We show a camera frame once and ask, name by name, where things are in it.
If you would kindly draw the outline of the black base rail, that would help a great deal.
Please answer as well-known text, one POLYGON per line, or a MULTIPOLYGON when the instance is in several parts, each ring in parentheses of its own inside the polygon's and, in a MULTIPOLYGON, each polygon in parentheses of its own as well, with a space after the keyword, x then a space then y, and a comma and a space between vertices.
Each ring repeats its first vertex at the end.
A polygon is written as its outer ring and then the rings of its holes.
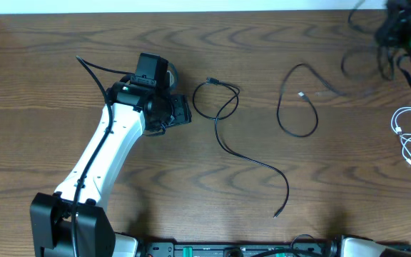
POLYGON ((407 243, 378 243, 369 238, 339 235, 316 239, 300 234, 290 242, 278 243, 186 243, 146 241, 139 244, 136 257, 284 257, 284 256, 411 256, 407 243))

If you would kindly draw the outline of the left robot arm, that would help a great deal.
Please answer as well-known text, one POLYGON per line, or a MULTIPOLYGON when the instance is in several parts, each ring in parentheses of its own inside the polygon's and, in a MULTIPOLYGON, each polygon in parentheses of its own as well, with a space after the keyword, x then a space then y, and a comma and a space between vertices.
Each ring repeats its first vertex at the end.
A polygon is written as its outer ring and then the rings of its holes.
POLYGON ((173 94, 175 66, 141 53, 135 72, 122 72, 105 101, 98 127, 70 174, 52 194, 30 205, 36 256, 139 256, 138 239, 116 233, 106 215, 108 200, 129 151, 142 136, 191 122, 186 96, 173 94))

